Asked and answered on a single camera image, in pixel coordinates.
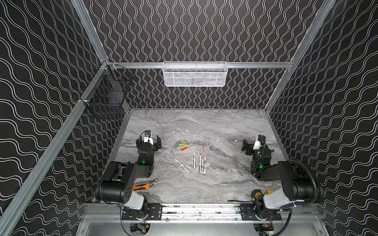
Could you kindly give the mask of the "pink pen red tip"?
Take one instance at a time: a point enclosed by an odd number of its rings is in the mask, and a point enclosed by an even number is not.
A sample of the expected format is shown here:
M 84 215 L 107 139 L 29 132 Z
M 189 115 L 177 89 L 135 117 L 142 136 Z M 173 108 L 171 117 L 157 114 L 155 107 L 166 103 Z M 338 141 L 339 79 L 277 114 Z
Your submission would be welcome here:
M 201 155 L 201 159 L 200 159 L 200 174 L 203 171 L 203 163 L 204 163 L 204 155 Z

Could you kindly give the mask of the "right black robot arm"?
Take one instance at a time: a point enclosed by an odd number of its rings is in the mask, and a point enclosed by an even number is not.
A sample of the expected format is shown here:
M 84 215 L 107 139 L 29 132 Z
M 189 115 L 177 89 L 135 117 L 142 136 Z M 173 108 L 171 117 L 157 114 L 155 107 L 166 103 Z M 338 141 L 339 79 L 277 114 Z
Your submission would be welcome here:
M 259 135 L 253 144 L 244 139 L 241 151 L 252 157 L 250 168 L 255 179 L 281 182 L 281 188 L 270 194 L 260 190 L 251 193 L 260 211 L 312 205 L 323 197 L 324 189 L 308 165 L 294 159 L 271 164 L 274 151 L 266 144 L 264 135 Z

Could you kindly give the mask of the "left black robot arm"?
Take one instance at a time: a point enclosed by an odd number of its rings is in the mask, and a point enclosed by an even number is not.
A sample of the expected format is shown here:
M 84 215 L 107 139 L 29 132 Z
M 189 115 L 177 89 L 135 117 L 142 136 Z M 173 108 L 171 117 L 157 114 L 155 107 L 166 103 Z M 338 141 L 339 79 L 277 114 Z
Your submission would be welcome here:
M 142 210 L 145 197 L 135 193 L 133 185 L 138 178 L 149 178 L 154 170 L 155 152 L 161 149 L 161 138 L 151 131 L 141 133 L 136 140 L 138 159 L 135 163 L 111 161 L 95 190 L 97 203 L 120 204 L 131 210 Z

